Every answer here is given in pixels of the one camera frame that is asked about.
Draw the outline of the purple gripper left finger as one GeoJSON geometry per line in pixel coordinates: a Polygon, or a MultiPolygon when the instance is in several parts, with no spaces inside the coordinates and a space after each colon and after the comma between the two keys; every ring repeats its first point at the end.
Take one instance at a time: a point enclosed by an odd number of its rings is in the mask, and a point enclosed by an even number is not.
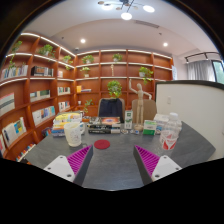
{"type": "Polygon", "coordinates": [[[93,146],[89,145],[69,156],[59,155],[44,170],[81,186],[92,156],[93,146]]]}

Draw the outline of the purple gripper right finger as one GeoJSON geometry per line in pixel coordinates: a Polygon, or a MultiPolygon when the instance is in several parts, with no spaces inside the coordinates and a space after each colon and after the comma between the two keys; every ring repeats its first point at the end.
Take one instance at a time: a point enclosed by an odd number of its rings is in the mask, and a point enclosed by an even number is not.
{"type": "Polygon", "coordinates": [[[138,145],[134,146],[133,155],[144,185],[181,170],[167,155],[158,156],[138,145]]]}

